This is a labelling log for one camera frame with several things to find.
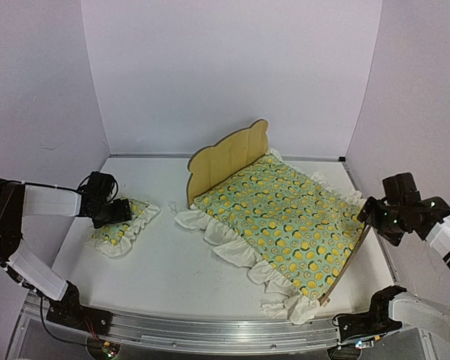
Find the lemon print fabric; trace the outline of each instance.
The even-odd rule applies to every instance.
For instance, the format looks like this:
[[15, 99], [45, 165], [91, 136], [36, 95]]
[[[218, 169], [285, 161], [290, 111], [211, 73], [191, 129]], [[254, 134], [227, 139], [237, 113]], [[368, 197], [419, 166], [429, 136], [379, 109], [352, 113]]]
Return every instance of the lemon print fabric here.
[[130, 221], [105, 225], [91, 234], [95, 250], [108, 257], [126, 254], [131, 249], [131, 240], [134, 240], [145, 224], [160, 211], [149, 202], [135, 199], [129, 199], [128, 202], [132, 212]]
[[231, 227], [309, 299], [320, 299], [347, 263], [362, 233], [358, 205], [273, 155], [261, 157], [194, 199]]

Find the table surface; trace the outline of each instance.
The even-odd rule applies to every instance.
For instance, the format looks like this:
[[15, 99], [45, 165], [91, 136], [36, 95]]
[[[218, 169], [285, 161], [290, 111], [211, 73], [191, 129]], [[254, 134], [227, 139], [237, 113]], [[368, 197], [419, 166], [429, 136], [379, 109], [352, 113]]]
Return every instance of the table surface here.
[[[120, 184], [120, 194], [148, 199], [161, 208], [133, 242], [131, 251], [110, 259], [84, 244], [89, 219], [77, 218], [53, 269], [76, 284], [82, 303], [102, 308], [176, 318], [263, 320], [263, 302], [283, 299], [252, 283], [212, 252], [203, 232], [181, 228], [172, 209], [186, 209], [188, 159], [112, 157], [103, 166]], [[289, 161], [306, 173], [322, 170], [334, 188], [353, 189], [341, 163]], [[370, 232], [318, 317], [368, 310], [371, 296], [393, 284], [377, 237]]]

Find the white backdrop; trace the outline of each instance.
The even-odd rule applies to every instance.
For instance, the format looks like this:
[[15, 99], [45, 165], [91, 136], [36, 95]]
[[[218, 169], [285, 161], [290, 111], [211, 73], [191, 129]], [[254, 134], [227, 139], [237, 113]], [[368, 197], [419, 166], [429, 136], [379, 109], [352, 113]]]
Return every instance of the white backdrop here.
[[[0, 1], [0, 177], [75, 188], [108, 155], [80, 0]], [[71, 220], [27, 217], [23, 237], [51, 265]], [[0, 359], [27, 292], [0, 267]]]
[[[450, 205], [450, 1], [383, 2], [370, 82], [347, 163], [365, 195], [411, 172], [422, 198]], [[450, 271], [417, 235], [390, 247], [402, 286], [450, 305]], [[433, 339], [438, 359], [450, 344]]]
[[192, 153], [253, 120], [285, 155], [345, 155], [381, 0], [82, 2], [112, 153]]

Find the wooden bed side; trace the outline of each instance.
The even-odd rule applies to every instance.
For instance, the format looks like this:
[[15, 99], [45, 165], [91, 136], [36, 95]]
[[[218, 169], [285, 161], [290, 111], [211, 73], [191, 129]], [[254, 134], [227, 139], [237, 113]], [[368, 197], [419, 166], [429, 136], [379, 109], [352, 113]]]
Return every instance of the wooden bed side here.
[[358, 239], [357, 245], [353, 248], [352, 253], [350, 254], [349, 258], [346, 260], [345, 266], [342, 268], [342, 271], [340, 271], [340, 274], [337, 276], [337, 278], [335, 279], [335, 282], [328, 288], [327, 292], [325, 294], [323, 294], [319, 299], [319, 303], [320, 305], [323, 305], [328, 299], [329, 296], [332, 294], [333, 289], [337, 286], [338, 281], [340, 281], [340, 279], [342, 278], [342, 276], [344, 276], [345, 271], [348, 269], [348, 267], [350, 266], [350, 264], [353, 261], [353, 258], [355, 257], [355, 255], [359, 252], [360, 247], [362, 246], [362, 244], [365, 241], [365, 238], [368, 235], [368, 232], [370, 231], [370, 227], [366, 226], [363, 230], [364, 233], [362, 233], [360, 235], [360, 238]]
[[213, 146], [197, 151], [188, 162], [187, 203], [240, 169], [261, 158], [269, 147], [266, 135], [269, 123], [257, 120], [250, 127], [227, 135]]

